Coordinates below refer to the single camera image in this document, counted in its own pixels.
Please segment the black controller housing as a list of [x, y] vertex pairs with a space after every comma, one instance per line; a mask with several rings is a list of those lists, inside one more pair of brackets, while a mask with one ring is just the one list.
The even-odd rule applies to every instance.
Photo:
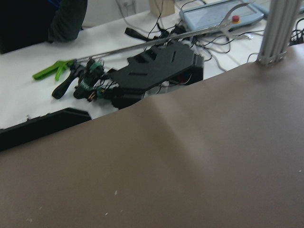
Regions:
[[180, 42], [150, 49], [128, 58], [128, 65], [109, 73], [118, 86], [108, 88], [104, 97], [118, 109], [129, 107], [165, 81], [191, 85], [203, 80], [204, 58]]

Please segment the teach pendant tablet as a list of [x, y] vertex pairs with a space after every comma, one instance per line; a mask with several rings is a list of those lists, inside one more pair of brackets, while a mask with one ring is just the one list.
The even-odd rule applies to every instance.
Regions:
[[228, 17], [232, 28], [238, 28], [259, 22], [264, 14], [248, 0], [221, 0], [200, 7], [183, 9], [180, 17], [190, 31], [196, 31], [219, 25], [228, 12], [235, 6]]

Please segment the person in dark clothes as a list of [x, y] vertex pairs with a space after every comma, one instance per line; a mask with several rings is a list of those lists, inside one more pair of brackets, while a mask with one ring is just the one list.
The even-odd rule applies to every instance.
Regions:
[[0, 52], [43, 42], [76, 40], [85, 19], [86, 0], [2, 0]]

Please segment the green handled reach grabber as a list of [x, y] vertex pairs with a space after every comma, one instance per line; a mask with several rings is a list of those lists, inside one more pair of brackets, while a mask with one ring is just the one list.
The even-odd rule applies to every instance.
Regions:
[[185, 32], [185, 33], [181, 33], [178, 35], [169, 35], [165, 38], [154, 39], [151, 41], [147, 41], [145, 43], [141, 43], [141, 44], [137, 44], [134, 46], [129, 46], [129, 47], [121, 48], [121, 49], [116, 49], [113, 51], [108, 51], [108, 52], [104, 52], [104, 53], [100, 53], [100, 54], [96, 54], [96, 55], [92, 55], [92, 56], [86, 56], [86, 57], [81, 57], [81, 58], [71, 59], [71, 60], [58, 60], [53, 65], [33, 74], [32, 77], [35, 80], [42, 80], [52, 74], [55, 74], [55, 80], [58, 81], [61, 74], [65, 70], [69, 69], [73, 63], [81, 63], [81, 62], [89, 61], [91, 59], [99, 59], [102, 57], [108, 57], [111, 55], [120, 54], [120, 53], [131, 51], [131, 50], [136, 50], [136, 49], [140, 49], [140, 48], [151, 47], [153, 45], [163, 44], [163, 43], [166, 43], [166, 42], [168, 42], [170, 40], [174, 40], [174, 39], [189, 38], [189, 37], [193, 37], [193, 36], [207, 34], [207, 33], [213, 32], [213, 31], [220, 31], [223, 34], [225, 34], [225, 36], [227, 36], [227, 37], [230, 36], [232, 39], [237, 39], [238, 38], [237, 36], [233, 36], [229, 32], [229, 30], [232, 26], [232, 19], [230, 19], [229, 17], [232, 14], [232, 12], [235, 11], [236, 9], [245, 7], [249, 4], [250, 4], [250, 2], [242, 1], [240, 4], [232, 7], [218, 25], [208, 27], [208, 28], [203, 28], [203, 29], [196, 30], [196, 31]]

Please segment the aluminium frame post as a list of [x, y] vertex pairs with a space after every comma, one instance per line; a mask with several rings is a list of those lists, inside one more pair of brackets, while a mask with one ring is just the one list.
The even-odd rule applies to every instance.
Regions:
[[257, 57], [260, 64], [270, 65], [284, 59], [301, 3], [300, 0], [271, 1]]

